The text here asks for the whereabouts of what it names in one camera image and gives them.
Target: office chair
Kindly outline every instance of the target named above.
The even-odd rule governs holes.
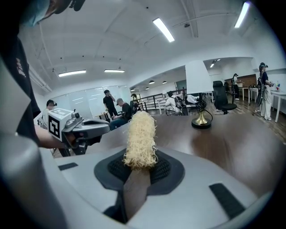
[[[228,113],[228,110],[234,110],[235,108],[237,108],[236,104],[228,103],[227,94],[222,81],[214,81],[213,88],[215,97],[214,106],[216,109],[222,110],[223,114],[226,115]]]

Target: noodles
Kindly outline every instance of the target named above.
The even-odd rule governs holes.
[[[158,158],[155,155],[155,124],[147,112],[133,115],[129,126],[129,138],[123,162],[133,170],[149,169]]]

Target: man in black t-shirt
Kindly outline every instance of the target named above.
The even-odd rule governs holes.
[[[132,115],[131,107],[127,102],[124,102],[121,98],[119,98],[116,102],[117,105],[122,107],[122,115],[112,116],[113,121],[109,125],[110,131],[128,123]]]
[[[113,98],[113,96],[110,94],[109,90],[105,90],[104,91],[105,97],[103,98],[103,104],[106,108],[106,110],[108,110],[110,116],[112,117],[113,115],[118,115],[114,103],[115,99]]]
[[[29,77],[29,65],[21,41],[17,37],[19,25],[34,26],[37,22],[48,18],[53,13],[64,11],[72,0],[22,0],[17,2],[17,9],[13,13],[13,18],[7,23],[8,27],[2,28],[2,45],[0,53],[7,69],[20,88],[31,99],[17,128],[17,133],[21,136],[32,139],[40,147],[64,148],[64,144],[54,138],[47,130],[34,125],[34,118],[40,113],[37,106],[31,80]],[[69,136],[69,141],[74,140],[74,136]]]

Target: woman in white apron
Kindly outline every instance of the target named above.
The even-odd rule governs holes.
[[[271,111],[271,91],[270,87],[273,87],[273,83],[268,80],[268,76],[266,73],[266,68],[268,68],[265,63],[261,63],[259,66],[260,77],[262,79],[262,83],[265,86],[265,90],[262,96],[262,109],[261,116],[264,117],[265,120],[271,121],[270,111]]]

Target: gold lamp base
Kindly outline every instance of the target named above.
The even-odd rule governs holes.
[[[197,119],[192,120],[192,126],[197,129],[207,129],[211,126],[211,121],[204,117],[203,111],[200,112],[200,115]]]
[[[204,117],[203,111],[200,112],[198,119],[195,121],[197,125],[207,124],[207,121]]]

